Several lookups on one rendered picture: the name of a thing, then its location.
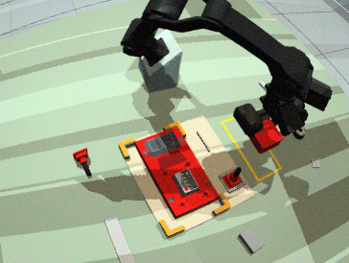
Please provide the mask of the white flat bar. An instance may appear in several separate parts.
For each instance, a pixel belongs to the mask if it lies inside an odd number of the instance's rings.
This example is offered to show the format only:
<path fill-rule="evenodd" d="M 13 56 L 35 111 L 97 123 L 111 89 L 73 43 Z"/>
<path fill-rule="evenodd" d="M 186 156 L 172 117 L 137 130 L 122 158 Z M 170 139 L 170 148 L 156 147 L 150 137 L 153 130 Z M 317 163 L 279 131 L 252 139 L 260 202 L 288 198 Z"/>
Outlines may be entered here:
<path fill-rule="evenodd" d="M 105 219 L 109 236 L 117 251 L 120 263 L 135 263 L 127 239 L 125 238 L 117 216 Z"/>

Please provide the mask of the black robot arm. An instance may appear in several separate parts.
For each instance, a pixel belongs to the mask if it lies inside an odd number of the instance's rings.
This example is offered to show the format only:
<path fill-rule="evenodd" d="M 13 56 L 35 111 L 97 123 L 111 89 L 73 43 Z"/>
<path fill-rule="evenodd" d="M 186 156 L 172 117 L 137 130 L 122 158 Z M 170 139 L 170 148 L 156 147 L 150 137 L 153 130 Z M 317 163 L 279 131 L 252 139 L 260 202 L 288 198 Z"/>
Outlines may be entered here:
<path fill-rule="evenodd" d="M 188 33 L 206 29 L 230 38 L 249 53 L 267 64 L 271 89 L 280 97 L 295 98 L 325 110 L 331 100 L 331 87 L 313 78 L 310 59 L 294 46 L 285 46 L 261 27 L 234 10 L 227 0 L 202 0 L 206 4 L 201 16 L 178 19 L 188 0 L 150 0 L 141 18 L 134 18 L 121 41 L 123 54 L 147 58 L 150 67 L 170 53 L 164 39 L 155 38 L 157 30 Z M 161 40 L 160 40 L 161 39 Z M 282 136 L 305 126 L 309 113 L 293 105 L 277 104 L 269 113 L 276 117 Z M 280 107 L 281 106 L 281 107 Z"/>

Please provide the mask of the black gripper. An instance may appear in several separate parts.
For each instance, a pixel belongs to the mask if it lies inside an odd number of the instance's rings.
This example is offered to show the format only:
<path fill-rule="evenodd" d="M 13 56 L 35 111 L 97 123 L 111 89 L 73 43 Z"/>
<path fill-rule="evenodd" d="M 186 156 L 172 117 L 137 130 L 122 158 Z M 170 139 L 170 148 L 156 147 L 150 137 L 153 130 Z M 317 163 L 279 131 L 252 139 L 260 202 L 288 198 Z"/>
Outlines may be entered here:
<path fill-rule="evenodd" d="M 271 83 L 271 82 L 270 82 Z M 270 118 L 269 113 L 278 104 L 287 105 L 291 99 L 294 98 L 293 105 L 299 109 L 305 108 L 305 103 L 292 96 L 289 98 L 283 98 L 277 95 L 270 86 L 270 83 L 266 84 L 264 88 L 267 90 L 266 95 L 260 97 L 260 101 L 263 103 L 261 110 L 256 110 L 252 104 L 243 104 L 236 107 L 233 117 L 238 121 L 239 126 L 244 131 L 245 135 L 252 138 L 255 133 L 263 131 L 263 121 Z"/>

